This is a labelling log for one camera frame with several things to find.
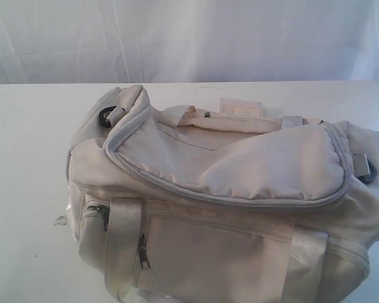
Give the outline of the white backdrop curtain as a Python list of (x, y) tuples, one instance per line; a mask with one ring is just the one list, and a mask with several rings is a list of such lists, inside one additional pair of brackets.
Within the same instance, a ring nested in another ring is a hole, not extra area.
[(0, 1), (0, 83), (374, 79), (379, 1)]

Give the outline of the beige duffel bag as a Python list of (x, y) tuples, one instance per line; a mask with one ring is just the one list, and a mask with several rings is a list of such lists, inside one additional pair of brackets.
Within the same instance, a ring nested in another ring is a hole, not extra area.
[(114, 88), (73, 136), (68, 220), (123, 302), (341, 302), (379, 241), (379, 132), (347, 121), (154, 109)]

